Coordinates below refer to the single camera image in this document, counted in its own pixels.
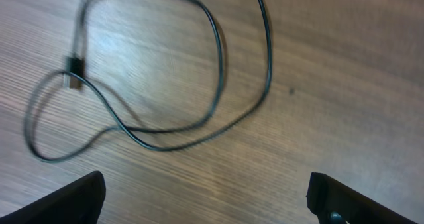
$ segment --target wooden surface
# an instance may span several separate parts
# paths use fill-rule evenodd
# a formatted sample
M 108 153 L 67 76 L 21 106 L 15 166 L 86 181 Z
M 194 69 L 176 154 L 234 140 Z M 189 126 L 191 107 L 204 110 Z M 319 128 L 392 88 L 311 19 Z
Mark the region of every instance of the wooden surface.
M 79 1 L 0 0 L 0 215 L 100 170 L 100 223 L 317 223 L 305 195 L 310 173 L 324 172 L 424 223 L 424 0 L 266 0 L 274 77 L 251 118 L 183 152 L 150 152 L 110 133 L 73 160 L 45 164 L 25 147 L 23 111 L 41 77 L 63 68 Z M 142 135 L 151 142 L 214 131 L 264 84 L 257 1 L 202 1 L 225 33 L 225 94 L 203 129 Z M 128 124 L 188 124 L 215 89 L 213 33 L 181 1 L 104 0 L 89 19 L 87 74 Z M 54 88 L 37 131 L 46 154 L 113 124 L 87 89 Z

